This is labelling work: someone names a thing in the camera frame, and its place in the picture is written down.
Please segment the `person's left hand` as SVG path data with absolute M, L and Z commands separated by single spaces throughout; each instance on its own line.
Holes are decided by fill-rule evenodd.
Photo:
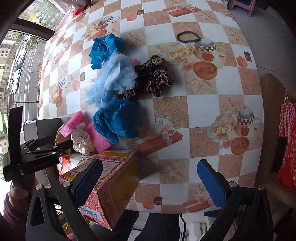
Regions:
M 13 210 L 19 211 L 23 215 L 27 216 L 30 202 L 34 191 L 36 190 L 36 185 L 39 184 L 36 177 L 34 177 L 34 183 L 30 191 L 23 190 L 20 187 L 11 185 L 10 191 L 8 193 L 8 203 L 6 206 Z

